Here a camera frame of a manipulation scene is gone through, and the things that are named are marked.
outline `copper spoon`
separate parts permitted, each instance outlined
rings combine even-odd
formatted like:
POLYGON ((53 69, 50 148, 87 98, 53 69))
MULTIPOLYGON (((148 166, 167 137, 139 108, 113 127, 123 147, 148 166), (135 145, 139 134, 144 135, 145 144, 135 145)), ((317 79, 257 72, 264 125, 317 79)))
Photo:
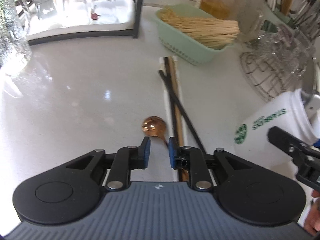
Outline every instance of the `copper spoon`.
POLYGON ((141 128, 145 135, 159 137, 168 147, 164 137, 167 125, 163 119, 158 116, 150 116, 142 122, 141 128))

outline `green container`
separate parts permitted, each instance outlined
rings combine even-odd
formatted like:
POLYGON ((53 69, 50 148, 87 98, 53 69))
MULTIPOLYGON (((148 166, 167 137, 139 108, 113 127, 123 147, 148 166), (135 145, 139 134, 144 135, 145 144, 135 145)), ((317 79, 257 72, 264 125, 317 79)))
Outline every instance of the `green container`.
MULTIPOLYGON (((179 16, 185 17, 213 17, 203 10, 188 4, 177 4, 169 6, 179 16)), ((158 24, 159 39, 164 46, 172 50, 174 53, 190 62, 192 65, 199 65, 209 62, 214 55, 223 51, 223 49, 210 49, 181 31, 173 28, 171 25, 163 22, 159 18, 159 13, 164 10, 160 9, 156 12, 155 20, 158 24)))

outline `white tray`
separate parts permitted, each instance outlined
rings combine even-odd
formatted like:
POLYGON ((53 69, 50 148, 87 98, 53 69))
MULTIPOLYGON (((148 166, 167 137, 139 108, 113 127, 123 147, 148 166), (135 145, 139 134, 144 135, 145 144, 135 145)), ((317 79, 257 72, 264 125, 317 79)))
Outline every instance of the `white tray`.
MULTIPOLYGON (((87 0, 88 17, 91 11, 91 0, 87 0)), ((39 38, 55 36, 67 33, 92 32, 92 31, 121 31, 131 29, 134 22, 134 1, 133 0, 116 0, 117 23, 97 24, 89 19, 89 24, 78 26, 63 26, 63 5, 62 0, 56 0, 56 8, 60 15, 61 23, 50 23, 38 20, 35 13, 32 13, 30 21, 30 30, 27 40, 35 40, 39 38)))

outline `ribbed surface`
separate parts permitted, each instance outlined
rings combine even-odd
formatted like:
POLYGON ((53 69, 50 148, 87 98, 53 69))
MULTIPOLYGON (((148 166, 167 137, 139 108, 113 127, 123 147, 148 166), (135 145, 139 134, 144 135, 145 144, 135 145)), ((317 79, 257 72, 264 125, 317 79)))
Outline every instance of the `ribbed surface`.
POLYGON ((63 226, 21 223, 6 240, 305 240, 297 224, 262 228, 223 212, 209 193, 186 182, 132 182, 108 193, 87 217, 63 226))

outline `yellow contents in jar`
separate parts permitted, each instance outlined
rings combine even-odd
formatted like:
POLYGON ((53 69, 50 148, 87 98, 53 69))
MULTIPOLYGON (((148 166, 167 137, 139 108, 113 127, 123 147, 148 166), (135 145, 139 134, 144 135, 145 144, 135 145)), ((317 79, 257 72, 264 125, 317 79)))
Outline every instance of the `yellow contents in jar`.
POLYGON ((202 0, 200 9, 221 20, 228 18, 230 14, 229 7, 221 0, 202 0))

